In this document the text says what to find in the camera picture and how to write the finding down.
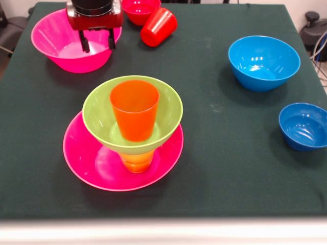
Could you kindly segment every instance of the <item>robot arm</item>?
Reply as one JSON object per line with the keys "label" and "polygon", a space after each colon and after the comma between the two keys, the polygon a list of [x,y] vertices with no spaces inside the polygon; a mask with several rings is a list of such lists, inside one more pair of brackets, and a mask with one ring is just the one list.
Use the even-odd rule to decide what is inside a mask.
{"label": "robot arm", "polygon": [[115,48],[113,28],[121,27],[123,23],[119,0],[71,0],[67,2],[66,11],[72,28],[79,31],[84,52],[89,52],[84,30],[108,30],[109,48]]}

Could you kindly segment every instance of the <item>pink bowl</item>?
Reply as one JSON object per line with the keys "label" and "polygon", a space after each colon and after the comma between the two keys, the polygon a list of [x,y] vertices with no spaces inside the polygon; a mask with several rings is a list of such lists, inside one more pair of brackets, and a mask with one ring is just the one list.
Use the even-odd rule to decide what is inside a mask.
{"label": "pink bowl", "polygon": [[131,191],[149,186],[163,178],[175,166],[183,149],[181,125],[154,152],[150,167],[133,174],[119,155],[102,145],[86,129],[82,112],[69,124],[63,139],[63,154],[71,171],[85,183],[102,190]]}
{"label": "pink bowl", "polygon": [[[122,28],[115,28],[115,42]],[[99,69],[109,59],[112,50],[108,47],[109,32],[84,31],[90,52],[82,50],[78,31],[68,22],[66,10],[58,10],[41,19],[32,29],[33,45],[62,69],[73,73],[85,73]]]}
{"label": "pink bowl", "polygon": [[122,7],[129,20],[137,26],[143,26],[150,15],[159,8],[160,0],[123,0]]}

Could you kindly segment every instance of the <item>light blue bowl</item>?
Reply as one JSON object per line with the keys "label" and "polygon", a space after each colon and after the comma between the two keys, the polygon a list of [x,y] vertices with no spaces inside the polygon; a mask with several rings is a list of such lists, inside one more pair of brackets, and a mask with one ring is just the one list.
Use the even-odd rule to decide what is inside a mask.
{"label": "light blue bowl", "polygon": [[284,84],[301,65],[294,48],[265,36],[248,36],[235,41],[228,50],[228,57],[235,77],[255,92]]}
{"label": "light blue bowl", "polygon": [[327,111],[315,105],[296,103],[279,114],[279,126],[289,146],[313,151],[327,146]]}

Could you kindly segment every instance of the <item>plastic bowl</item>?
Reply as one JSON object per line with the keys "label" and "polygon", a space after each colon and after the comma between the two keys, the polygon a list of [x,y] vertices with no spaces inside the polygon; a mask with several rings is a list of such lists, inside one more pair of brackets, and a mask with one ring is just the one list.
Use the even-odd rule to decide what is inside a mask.
{"label": "plastic bowl", "polygon": [[[109,99],[112,89],[128,80],[147,81],[160,93],[153,133],[149,139],[140,142],[122,137]],[[167,83],[133,75],[111,79],[95,88],[84,102],[82,115],[87,130],[101,144],[121,154],[140,155],[157,149],[169,139],[182,119],[183,105],[178,93]]]}
{"label": "plastic bowl", "polygon": [[143,26],[154,10],[161,5],[160,0],[123,0],[122,8],[129,20],[137,26]]}
{"label": "plastic bowl", "polygon": [[327,146],[327,111],[315,105],[295,103],[279,114],[279,126],[289,146],[313,151]]}
{"label": "plastic bowl", "polygon": [[[115,42],[122,28],[115,28]],[[31,39],[37,50],[46,55],[62,69],[73,73],[85,73],[99,69],[109,59],[109,32],[84,31],[90,52],[82,50],[78,31],[68,22],[66,10],[58,10],[41,19],[32,29]]]}
{"label": "plastic bowl", "polygon": [[294,48],[266,36],[248,36],[235,41],[228,50],[228,57],[235,77],[255,92],[284,84],[301,64]]}

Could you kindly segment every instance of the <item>plastic cup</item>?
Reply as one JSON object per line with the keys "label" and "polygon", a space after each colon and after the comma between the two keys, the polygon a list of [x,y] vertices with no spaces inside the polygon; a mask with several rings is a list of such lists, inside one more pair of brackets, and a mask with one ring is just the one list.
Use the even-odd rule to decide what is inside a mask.
{"label": "plastic cup", "polygon": [[118,153],[123,165],[132,173],[142,173],[150,166],[154,150],[141,155],[126,155]]}
{"label": "plastic cup", "polygon": [[110,102],[119,130],[130,141],[144,141],[153,131],[159,91],[149,82],[129,80],[115,86]]}
{"label": "plastic cup", "polygon": [[177,28],[177,20],[168,9],[157,8],[149,17],[141,30],[142,41],[150,46],[157,47]]}

